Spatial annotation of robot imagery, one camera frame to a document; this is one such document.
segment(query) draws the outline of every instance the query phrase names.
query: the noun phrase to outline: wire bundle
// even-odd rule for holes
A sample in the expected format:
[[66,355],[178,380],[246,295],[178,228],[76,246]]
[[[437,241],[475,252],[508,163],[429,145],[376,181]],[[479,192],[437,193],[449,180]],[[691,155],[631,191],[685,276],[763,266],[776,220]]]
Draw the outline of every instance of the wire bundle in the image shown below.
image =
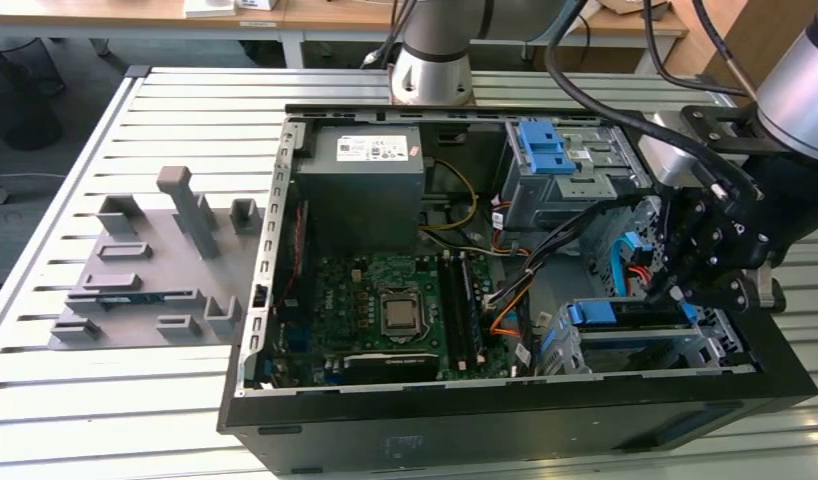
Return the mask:
[[657,53],[657,45],[653,38],[653,13],[651,11],[651,0],[643,0],[643,18],[645,19],[645,42],[648,44],[648,53],[651,54],[651,61],[653,62],[653,67],[657,70],[657,74],[663,77],[663,80],[669,82],[672,85],[679,87],[689,88],[692,90],[703,90],[705,92],[724,93],[727,95],[737,95],[745,96],[745,92],[733,87],[723,87],[721,85],[691,82],[689,80],[683,80],[677,77],[673,77],[672,74],[665,69],[663,65],[663,61],[660,60],[660,55]]
[[390,31],[381,46],[369,52],[364,58],[364,62],[360,65],[361,70],[372,65],[378,59],[381,59],[381,67],[386,68],[386,61],[390,57],[390,52],[393,51],[396,39],[405,29],[405,24],[408,23],[413,9],[417,6],[417,0],[404,0],[401,6],[398,7],[398,12],[397,5],[398,0],[393,0],[393,7],[390,9]]
[[536,272],[556,252],[560,247],[567,245],[572,240],[575,240],[585,228],[589,226],[595,217],[600,214],[612,210],[613,208],[633,206],[636,205],[641,199],[644,198],[644,194],[631,194],[623,195],[613,200],[604,200],[593,205],[591,205],[585,210],[579,212],[575,216],[572,216],[565,222],[561,223],[544,238],[539,247],[532,251],[529,256],[527,257],[527,261],[520,269],[520,275],[509,283],[507,287],[499,290],[487,300],[488,303],[496,303],[511,293],[520,290],[520,288],[531,282],[535,277]]
[[[573,19],[577,16],[577,12],[583,9],[585,0],[577,0],[568,9],[567,14],[557,20],[559,24],[571,25]],[[695,159],[696,163],[691,169],[696,178],[711,189],[711,191],[720,192],[720,200],[725,197],[725,188],[735,190],[736,198],[733,200],[741,200],[748,203],[753,203],[759,200],[760,192],[752,182],[749,176],[740,170],[740,168],[728,162],[716,152],[707,148],[692,138],[677,133],[675,130],[665,128],[644,119],[636,118],[620,110],[609,107],[604,103],[599,102],[591,97],[571,81],[571,79],[563,73],[559,64],[556,62],[556,47],[565,34],[563,28],[552,29],[551,40],[548,42],[548,48],[544,52],[544,64],[547,72],[551,78],[556,81],[559,88],[568,94],[568,96],[588,110],[601,115],[604,118],[625,125],[644,135],[656,138],[668,145],[687,152]]]

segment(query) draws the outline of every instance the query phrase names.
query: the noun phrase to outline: wooden desk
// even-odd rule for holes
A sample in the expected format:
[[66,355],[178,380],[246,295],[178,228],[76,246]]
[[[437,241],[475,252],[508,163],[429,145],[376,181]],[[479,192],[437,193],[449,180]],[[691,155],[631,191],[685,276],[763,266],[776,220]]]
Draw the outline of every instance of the wooden desk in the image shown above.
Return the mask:
[[[588,22],[596,36],[641,37],[645,33],[639,13],[616,15],[603,8]],[[388,0],[289,0],[282,24],[286,30],[386,31],[389,26]],[[656,36],[683,37],[687,31],[687,26],[671,12],[655,22]],[[585,27],[573,33],[585,35]]]
[[[282,29],[294,32],[292,35],[298,45],[304,41],[381,41],[389,29],[389,22],[388,0],[289,0]],[[592,47],[627,47],[643,51],[647,48],[645,27],[639,13],[616,15],[604,8],[588,19],[588,23]],[[687,35],[687,31],[687,26],[671,12],[655,22],[657,50],[664,60],[675,41]],[[585,27],[577,28],[564,38],[561,45],[584,46],[585,33]],[[528,43],[497,40],[480,40],[475,43],[537,46],[547,45],[547,39],[541,37]],[[647,51],[636,72],[655,73]]]
[[[82,38],[188,38],[278,40],[289,68],[304,68],[305,41],[384,40],[389,28],[388,0],[280,0],[272,11],[238,9],[233,17],[186,19],[182,0],[0,0],[0,36]],[[599,11],[589,19],[591,46],[645,48],[639,14],[619,16]],[[663,58],[687,27],[673,14],[656,23],[657,50]],[[585,45],[585,29],[563,40]],[[527,45],[481,40],[477,43]],[[537,38],[528,45],[545,45]],[[652,73],[648,55],[637,72]]]
[[244,28],[269,22],[280,28],[286,1],[268,10],[238,9],[236,16],[185,18],[182,0],[0,0],[0,24],[108,28]]

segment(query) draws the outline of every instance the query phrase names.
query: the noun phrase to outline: cable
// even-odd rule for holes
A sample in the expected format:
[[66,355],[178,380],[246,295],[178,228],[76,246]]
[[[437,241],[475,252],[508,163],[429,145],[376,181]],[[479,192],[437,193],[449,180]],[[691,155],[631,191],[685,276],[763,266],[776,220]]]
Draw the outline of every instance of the cable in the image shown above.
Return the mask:
[[631,265],[627,269],[633,272],[639,278],[643,279],[643,282],[648,283],[651,281],[651,272],[645,269],[645,267],[640,267],[639,265]]
[[[446,208],[444,210],[444,218],[446,219],[446,223],[454,223],[454,220],[452,219],[452,212],[449,211],[449,208]],[[476,244],[470,240],[470,237],[466,236],[466,233],[464,232],[464,229],[462,228],[454,228],[453,230],[458,234],[458,236],[461,237],[461,240],[464,240],[464,244],[466,246],[475,247]]]
[[[576,0],[573,8],[571,8],[567,12],[567,17],[557,20],[561,25],[571,25],[573,19],[576,18],[577,12],[585,5],[585,1],[587,0]],[[723,190],[725,185],[719,185],[717,181],[723,180],[727,186],[733,187],[737,190],[737,195],[740,197],[737,200],[744,200],[748,203],[757,201],[759,191],[755,188],[752,180],[736,167],[736,165],[720,157],[716,152],[709,150],[704,145],[676,131],[656,125],[644,119],[635,118],[608,105],[604,105],[571,82],[556,63],[556,47],[564,34],[564,29],[552,29],[548,48],[544,52],[544,63],[548,74],[568,96],[571,96],[571,98],[592,112],[597,113],[615,123],[625,125],[640,131],[644,135],[656,138],[668,145],[687,152],[695,159],[697,159],[696,164],[692,166],[696,178],[701,180],[720,199],[725,197],[725,192]]]
[[577,71],[583,71],[583,64],[585,63],[585,57],[589,55],[589,48],[592,46],[592,27],[589,26],[589,22],[585,21],[583,15],[577,14],[580,21],[583,21],[583,26],[585,27],[585,46],[583,47],[583,52],[580,53],[580,63],[577,64]]
[[3,173],[0,178],[14,177],[49,177],[49,178],[66,178],[66,175],[58,175],[57,173]]
[[644,197],[644,194],[629,194],[623,195],[613,200],[603,200],[592,204],[585,210],[580,211],[568,220],[565,220],[561,225],[559,225],[551,231],[551,233],[548,233],[547,237],[529,254],[529,257],[527,257],[524,265],[521,266],[520,276],[507,287],[501,288],[488,297],[485,303],[496,303],[501,298],[509,295],[509,293],[515,292],[527,281],[531,281],[539,269],[544,267],[547,258],[560,247],[567,245],[577,238],[577,236],[580,236],[583,230],[585,230],[592,219],[597,215],[613,208],[636,205]]
[[468,191],[470,192],[470,209],[469,209],[465,217],[461,220],[458,220],[457,222],[446,223],[444,225],[420,225],[420,230],[422,230],[422,231],[426,231],[426,230],[452,230],[453,228],[460,227],[461,225],[464,225],[465,223],[468,223],[473,219],[473,215],[476,215],[476,209],[479,208],[479,200],[477,200],[477,197],[476,197],[476,190],[473,190],[473,185],[470,184],[470,182],[466,179],[466,177],[461,174],[461,172],[458,172],[458,170],[456,170],[456,167],[453,167],[444,160],[434,159],[434,163],[440,163],[444,167],[446,167],[446,170],[449,170],[452,172],[452,174],[456,177],[458,177],[458,180],[461,180],[461,183],[464,183],[464,186],[466,187]]
[[384,51],[388,43],[390,42],[390,39],[393,38],[393,32],[396,31],[396,23],[397,23],[396,19],[401,18],[404,14],[405,7],[408,5],[408,1],[409,0],[405,0],[401,3],[401,8],[398,9],[398,13],[396,13],[396,7],[398,5],[398,0],[393,0],[392,8],[390,8],[390,29],[388,31],[384,42],[381,42],[381,45],[378,45],[378,48],[376,48],[372,52],[369,52],[366,56],[364,57],[364,61],[360,64],[361,70],[364,70],[369,65],[372,65],[378,60],[381,52]]
[[405,25],[408,24],[408,18],[410,18],[410,14],[413,13],[413,9],[417,6],[417,0],[405,0],[402,4],[402,9],[400,10],[398,15],[398,24],[396,25],[396,30],[390,32],[390,36],[384,42],[384,55],[381,56],[381,68],[386,68],[386,62],[390,58],[390,52],[393,50],[393,44],[396,43],[396,39],[402,34],[402,30],[405,29]]
[[386,69],[386,62],[390,58],[390,51],[393,50],[393,45],[396,44],[396,39],[402,34],[402,30],[405,29],[405,25],[408,24],[408,19],[410,18],[410,14],[413,13],[413,9],[417,6],[417,0],[405,0],[405,3],[410,2],[410,5],[405,8],[404,15],[400,16],[400,22],[396,26],[396,32],[388,42],[386,48],[384,49],[384,55],[381,57],[381,68]]
[[727,95],[745,96],[745,92],[733,87],[723,87],[721,85],[712,85],[700,82],[692,82],[673,77],[663,65],[660,60],[660,54],[657,53],[657,42],[653,35],[653,12],[651,11],[651,0],[643,0],[643,17],[645,19],[645,43],[648,44],[648,53],[651,54],[651,61],[657,70],[657,74],[663,77],[663,80],[679,87],[689,88],[692,90],[703,90],[715,93],[724,93]]
[[713,47],[716,47],[716,51],[719,52],[723,60],[725,60],[725,66],[728,67],[728,71],[733,76],[735,80],[743,87],[747,96],[752,100],[757,100],[757,95],[755,94],[755,87],[752,85],[752,81],[749,80],[748,75],[743,71],[743,67],[733,57],[733,53],[728,49],[728,45],[725,45],[725,41],[723,37],[719,35],[716,31],[716,27],[713,26],[713,22],[711,21],[711,17],[707,14],[707,9],[704,8],[704,3],[701,0],[692,0],[692,7],[696,10],[696,16],[699,17],[699,23],[701,24],[701,28],[704,28],[704,33],[707,33],[708,38],[711,39],[711,43]]
[[505,330],[505,329],[499,329],[497,327],[500,326],[500,323],[503,322],[503,317],[505,317],[505,314],[509,313],[509,311],[512,310],[512,308],[515,308],[515,305],[517,305],[517,302],[520,301],[520,299],[524,297],[524,295],[527,294],[527,290],[529,290],[529,287],[532,287],[532,280],[529,281],[529,283],[527,284],[527,286],[520,290],[520,292],[517,293],[517,295],[515,295],[515,297],[512,298],[512,300],[509,301],[509,303],[507,304],[505,308],[503,309],[503,311],[500,312],[500,314],[497,315],[496,320],[493,321],[493,323],[491,324],[491,333],[492,335],[508,335],[511,333],[515,333],[515,335],[517,337],[520,337],[520,334],[516,332],[512,332],[512,330]]
[[432,241],[444,248],[450,248],[452,250],[466,250],[470,252],[479,252],[485,255],[491,255],[492,257],[508,257],[509,255],[505,253],[493,252],[491,250],[485,250],[484,248],[470,247],[465,245],[453,245],[446,242],[440,236],[437,236],[433,232],[424,230],[422,233],[432,239]]
[[[497,240],[500,238],[500,234],[503,233],[503,230],[497,230],[493,232],[493,236],[491,237],[491,249],[497,252],[497,253],[505,253],[505,254],[511,254],[512,253],[512,249],[505,249],[505,248],[500,248],[497,245]],[[523,256],[529,256],[529,250],[527,250],[525,248],[519,248],[517,249],[517,254],[523,255]]]
[[296,231],[294,231],[294,245],[292,246],[293,257],[292,257],[292,276],[289,277],[289,282],[286,282],[286,288],[284,288],[284,294],[280,297],[280,302],[277,302],[277,306],[280,307],[289,296],[289,292],[292,291],[292,286],[296,282],[296,277],[298,276],[298,266],[301,263],[301,206],[296,208]]
[[624,282],[624,267],[621,260],[621,247],[625,246],[631,249],[631,252],[636,252],[636,249],[644,249],[645,246],[635,232],[625,232],[619,238],[616,238],[609,246],[609,273],[612,276],[612,285],[620,297],[627,297],[628,289],[625,289]]

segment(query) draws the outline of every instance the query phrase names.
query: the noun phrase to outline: metal table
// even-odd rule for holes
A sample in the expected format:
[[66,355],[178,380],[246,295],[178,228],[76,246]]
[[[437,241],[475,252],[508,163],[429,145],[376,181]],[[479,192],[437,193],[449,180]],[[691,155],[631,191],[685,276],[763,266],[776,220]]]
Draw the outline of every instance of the metal table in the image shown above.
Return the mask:
[[[475,74],[480,105],[572,107],[541,74]],[[617,107],[721,103],[656,77],[580,75]],[[265,203],[284,104],[386,102],[380,72],[154,68],[125,78],[0,295],[0,478],[269,478],[214,432],[229,347],[53,352],[61,312],[100,223],[102,195],[169,208],[154,175],[186,165],[213,207]],[[776,271],[791,313],[777,322],[818,383],[818,232]],[[677,450],[377,474],[372,478],[818,478],[818,397],[752,417]],[[342,478],[358,478],[346,475]]]

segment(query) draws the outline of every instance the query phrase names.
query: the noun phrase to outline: warning label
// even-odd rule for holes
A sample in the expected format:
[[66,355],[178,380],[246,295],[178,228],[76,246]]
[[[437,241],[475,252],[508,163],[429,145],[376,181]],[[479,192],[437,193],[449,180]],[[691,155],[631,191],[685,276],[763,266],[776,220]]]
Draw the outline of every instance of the warning label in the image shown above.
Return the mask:
[[408,161],[408,137],[404,135],[346,135],[337,139],[337,162],[381,161]]

